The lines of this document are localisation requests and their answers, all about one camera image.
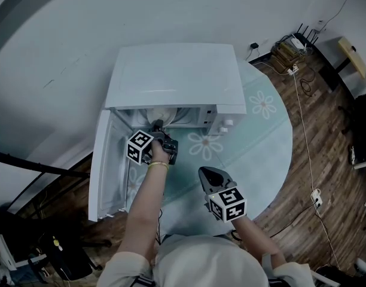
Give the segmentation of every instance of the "flower pattern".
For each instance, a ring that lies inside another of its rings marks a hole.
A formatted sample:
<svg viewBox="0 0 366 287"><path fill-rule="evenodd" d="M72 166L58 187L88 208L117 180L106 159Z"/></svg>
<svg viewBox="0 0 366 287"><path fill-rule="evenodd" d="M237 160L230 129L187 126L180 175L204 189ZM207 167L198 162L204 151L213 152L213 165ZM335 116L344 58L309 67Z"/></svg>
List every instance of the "flower pattern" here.
<svg viewBox="0 0 366 287"><path fill-rule="evenodd" d="M212 158L212 151L221 152L223 151L223 146L215 142L220 136L206 136L199 135L197 133L188 134L188 139L195 144L188 150L191 155L197 155L202 153L204 160L209 161Z"/></svg>
<svg viewBox="0 0 366 287"><path fill-rule="evenodd" d="M138 173L134 167L129 169L129 181L127 182L127 201L129 205L133 203L135 195L146 176L146 174L143 174L138 177L137 174Z"/></svg>
<svg viewBox="0 0 366 287"><path fill-rule="evenodd" d="M249 101L251 101L253 104L256 104L252 109L252 112L254 114L259 114L262 112L264 119L268 120L270 112L275 113L277 111L277 109L271 104L273 102L273 97L264 97L264 94L261 90L257 92L257 97L249 97Z"/></svg>

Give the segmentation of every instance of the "white microwave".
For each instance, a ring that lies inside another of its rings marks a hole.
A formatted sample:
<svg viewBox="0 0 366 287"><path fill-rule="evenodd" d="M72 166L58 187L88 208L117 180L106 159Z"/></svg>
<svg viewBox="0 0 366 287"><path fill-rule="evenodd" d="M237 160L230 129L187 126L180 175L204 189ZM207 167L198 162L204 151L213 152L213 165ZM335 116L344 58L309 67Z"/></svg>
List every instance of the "white microwave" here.
<svg viewBox="0 0 366 287"><path fill-rule="evenodd" d="M232 45L153 44L121 48L100 114L90 174L89 219L126 207L126 140L150 128L148 114L172 112L166 127L224 135L246 115Z"/></svg>

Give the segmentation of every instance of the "bracelet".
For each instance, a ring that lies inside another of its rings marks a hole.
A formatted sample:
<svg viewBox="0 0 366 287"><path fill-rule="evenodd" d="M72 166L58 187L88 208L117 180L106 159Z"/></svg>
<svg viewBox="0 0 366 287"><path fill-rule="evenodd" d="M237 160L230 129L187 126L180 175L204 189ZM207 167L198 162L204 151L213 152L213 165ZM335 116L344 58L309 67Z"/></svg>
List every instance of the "bracelet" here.
<svg viewBox="0 0 366 287"><path fill-rule="evenodd" d="M164 167L167 168L167 171L169 170L169 165L166 164L166 163L164 163L164 162L162 162L162 161L153 161L152 163L150 163L148 165L148 169L150 169L153 165L163 165Z"/></svg>

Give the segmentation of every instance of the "white cloth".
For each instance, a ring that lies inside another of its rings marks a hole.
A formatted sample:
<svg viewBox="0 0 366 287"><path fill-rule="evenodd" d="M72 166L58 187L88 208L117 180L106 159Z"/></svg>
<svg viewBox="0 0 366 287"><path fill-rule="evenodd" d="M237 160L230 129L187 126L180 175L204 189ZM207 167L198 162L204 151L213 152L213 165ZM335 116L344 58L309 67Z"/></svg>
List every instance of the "white cloth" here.
<svg viewBox="0 0 366 287"><path fill-rule="evenodd" d="M314 287L308 265L290 262L274 269L274 275L289 276L301 287ZM211 236L171 236L160 246L152 272L143 256L116 253L97 287L129 287L136 276L149 277L157 286L269 286L263 268L251 254L229 240Z"/></svg>

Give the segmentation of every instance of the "microwave door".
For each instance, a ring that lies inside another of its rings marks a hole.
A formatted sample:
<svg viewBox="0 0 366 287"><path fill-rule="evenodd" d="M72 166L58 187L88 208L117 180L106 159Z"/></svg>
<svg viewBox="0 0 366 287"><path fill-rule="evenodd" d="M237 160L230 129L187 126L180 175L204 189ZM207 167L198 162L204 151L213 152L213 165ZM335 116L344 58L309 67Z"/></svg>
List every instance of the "microwave door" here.
<svg viewBox="0 0 366 287"><path fill-rule="evenodd" d="M89 220L110 216L126 207L130 129L111 111L98 119L89 186Z"/></svg>

